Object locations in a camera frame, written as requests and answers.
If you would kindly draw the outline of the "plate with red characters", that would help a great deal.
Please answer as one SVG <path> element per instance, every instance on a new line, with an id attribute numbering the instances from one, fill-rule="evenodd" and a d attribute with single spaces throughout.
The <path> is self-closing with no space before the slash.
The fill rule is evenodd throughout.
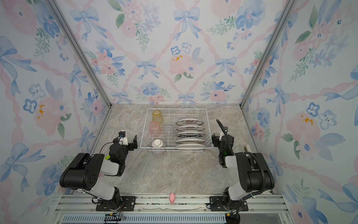
<path id="1" fill-rule="evenodd" d="M 188 118 L 188 119 L 181 119 L 175 123 L 177 126 L 184 126 L 184 125 L 198 125 L 201 126 L 204 124 L 202 120 Z"/>

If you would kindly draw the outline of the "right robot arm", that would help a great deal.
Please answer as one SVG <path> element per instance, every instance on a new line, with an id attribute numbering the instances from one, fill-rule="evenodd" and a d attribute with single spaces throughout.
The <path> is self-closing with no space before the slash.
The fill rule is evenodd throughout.
<path id="1" fill-rule="evenodd" d="M 238 182 L 227 187 L 222 194 L 225 209 L 241 208 L 246 200 L 274 189 L 275 180 L 261 153 L 234 153 L 234 137 L 221 133 L 211 137 L 212 143 L 219 149 L 219 164 L 223 168 L 236 169 Z"/>

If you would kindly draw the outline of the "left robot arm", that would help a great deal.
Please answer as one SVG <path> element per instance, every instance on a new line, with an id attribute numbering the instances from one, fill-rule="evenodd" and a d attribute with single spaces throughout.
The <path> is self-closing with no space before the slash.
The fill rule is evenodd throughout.
<path id="1" fill-rule="evenodd" d="M 109 159 L 102 153 L 79 153 L 60 177 L 60 186 L 71 190 L 81 189 L 97 199 L 95 202 L 110 210 L 123 204 L 119 189 L 100 180 L 100 175 L 122 176 L 130 151 L 138 148 L 137 136 L 129 142 L 125 131 L 110 142 Z"/>

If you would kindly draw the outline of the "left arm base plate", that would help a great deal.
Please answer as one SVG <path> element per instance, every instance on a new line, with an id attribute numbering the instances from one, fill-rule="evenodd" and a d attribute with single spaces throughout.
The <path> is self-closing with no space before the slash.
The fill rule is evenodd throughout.
<path id="1" fill-rule="evenodd" d="M 121 196 L 113 200 L 99 200 L 96 203 L 96 211 L 134 211 L 136 203 L 135 196 Z"/>

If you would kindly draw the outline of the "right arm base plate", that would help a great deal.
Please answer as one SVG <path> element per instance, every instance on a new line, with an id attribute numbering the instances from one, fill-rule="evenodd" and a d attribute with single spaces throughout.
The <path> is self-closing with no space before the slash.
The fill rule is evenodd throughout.
<path id="1" fill-rule="evenodd" d="M 207 203 L 207 209 L 211 211 L 231 212 L 237 208 L 239 208 L 239 211 L 249 211 L 247 202 L 224 199 L 223 196 L 210 196 L 209 203 Z"/>

